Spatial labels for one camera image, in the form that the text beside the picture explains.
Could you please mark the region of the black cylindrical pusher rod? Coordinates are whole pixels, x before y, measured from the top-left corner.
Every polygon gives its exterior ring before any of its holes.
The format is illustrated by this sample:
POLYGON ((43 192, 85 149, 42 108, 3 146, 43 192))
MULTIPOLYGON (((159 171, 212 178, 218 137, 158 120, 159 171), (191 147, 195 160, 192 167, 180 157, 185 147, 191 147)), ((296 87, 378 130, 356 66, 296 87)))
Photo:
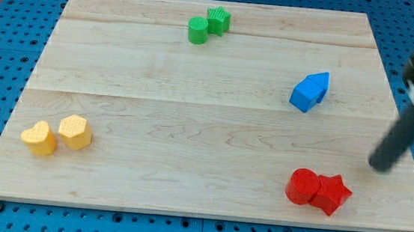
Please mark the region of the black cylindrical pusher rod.
POLYGON ((409 104, 368 157, 369 165, 388 172, 414 143, 414 105, 409 104))

